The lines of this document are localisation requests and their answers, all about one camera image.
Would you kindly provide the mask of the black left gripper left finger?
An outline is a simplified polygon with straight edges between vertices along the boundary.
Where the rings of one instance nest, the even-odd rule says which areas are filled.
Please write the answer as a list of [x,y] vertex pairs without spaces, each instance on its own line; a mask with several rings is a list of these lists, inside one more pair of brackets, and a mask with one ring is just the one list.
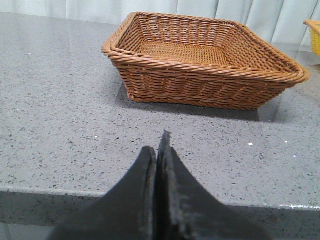
[[142,148],[126,175],[100,200],[68,217],[50,240],[153,240],[156,154]]

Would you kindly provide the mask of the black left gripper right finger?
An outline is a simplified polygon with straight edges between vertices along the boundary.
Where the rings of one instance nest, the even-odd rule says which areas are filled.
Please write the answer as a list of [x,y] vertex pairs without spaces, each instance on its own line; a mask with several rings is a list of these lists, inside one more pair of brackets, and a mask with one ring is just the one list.
[[213,197],[170,146],[165,131],[156,172],[157,237],[161,240],[268,240],[256,223]]

